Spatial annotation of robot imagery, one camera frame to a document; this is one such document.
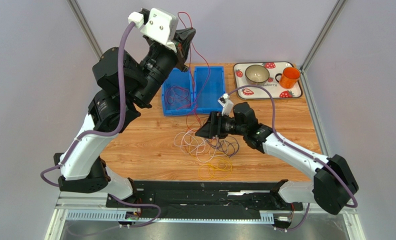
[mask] orange mug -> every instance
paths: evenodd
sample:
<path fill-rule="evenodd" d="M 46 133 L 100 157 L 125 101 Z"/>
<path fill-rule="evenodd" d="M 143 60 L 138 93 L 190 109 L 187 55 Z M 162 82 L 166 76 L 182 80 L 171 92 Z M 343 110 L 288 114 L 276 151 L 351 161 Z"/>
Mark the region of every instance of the orange mug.
<path fill-rule="evenodd" d="M 282 73 L 275 75 L 275 80 L 285 89 L 291 89 L 300 78 L 300 71 L 292 66 L 286 67 Z"/>

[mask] black mug handle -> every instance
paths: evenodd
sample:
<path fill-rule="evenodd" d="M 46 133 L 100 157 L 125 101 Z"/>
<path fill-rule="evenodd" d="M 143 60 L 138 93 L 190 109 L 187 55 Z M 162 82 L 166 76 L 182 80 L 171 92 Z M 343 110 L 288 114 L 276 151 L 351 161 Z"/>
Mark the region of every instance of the black mug handle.
<path fill-rule="evenodd" d="M 277 79 L 277 77 L 278 76 L 282 76 L 283 74 L 282 73 L 277 73 L 276 75 L 275 75 L 275 80 L 279 83 L 280 81 Z"/>

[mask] beige bowl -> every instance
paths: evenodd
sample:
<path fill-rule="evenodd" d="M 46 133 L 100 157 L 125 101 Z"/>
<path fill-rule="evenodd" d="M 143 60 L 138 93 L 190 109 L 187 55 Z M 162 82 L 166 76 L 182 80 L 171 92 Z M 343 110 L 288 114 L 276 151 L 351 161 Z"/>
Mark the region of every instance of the beige bowl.
<path fill-rule="evenodd" d="M 245 70 L 245 77 L 252 84 L 262 84 L 269 79 L 269 71 L 262 65 L 251 65 Z"/>

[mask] mug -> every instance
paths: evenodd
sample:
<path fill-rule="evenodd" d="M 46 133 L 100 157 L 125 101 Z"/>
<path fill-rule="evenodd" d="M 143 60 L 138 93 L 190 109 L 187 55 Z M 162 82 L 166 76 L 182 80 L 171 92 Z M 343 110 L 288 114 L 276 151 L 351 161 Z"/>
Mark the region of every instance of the mug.
<path fill-rule="evenodd" d="M 300 71 L 292 66 L 286 67 L 282 73 L 278 73 L 275 76 L 275 80 L 285 89 L 291 89 L 297 83 L 300 78 Z"/>
<path fill-rule="evenodd" d="M 269 79 L 269 71 L 262 65 L 251 65 L 245 70 L 245 77 L 251 84 L 263 84 Z"/>

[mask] strawberry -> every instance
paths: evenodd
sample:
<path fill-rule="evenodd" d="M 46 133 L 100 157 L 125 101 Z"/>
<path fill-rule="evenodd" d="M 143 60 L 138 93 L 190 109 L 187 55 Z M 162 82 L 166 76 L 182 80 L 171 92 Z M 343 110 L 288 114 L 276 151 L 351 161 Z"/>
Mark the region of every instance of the strawberry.
<path fill-rule="evenodd" d="M 266 62 L 263 66 L 267 69 L 274 69 L 276 67 L 274 62 Z"/>
<path fill-rule="evenodd" d="M 292 97 L 294 97 L 294 95 L 293 95 L 293 92 L 291 92 L 291 91 L 283 91 L 283 92 L 281 92 L 279 97 L 280 98 L 292 98 Z"/>
<path fill-rule="evenodd" d="M 247 96 L 250 96 L 250 95 L 253 95 L 253 94 L 254 94 L 254 92 L 251 91 L 251 90 L 248 89 L 248 88 L 244 88 L 244 89 L 242 90 L 242 93 L 243 93 L 244 95 L 247 95 Z"/>
<path fill-rule="evenodd" d="M 239 69 L 235 69 L 235 74 L 238 76 L 238 78 L 242 78 L 243 77 L 243 72 Z"/>

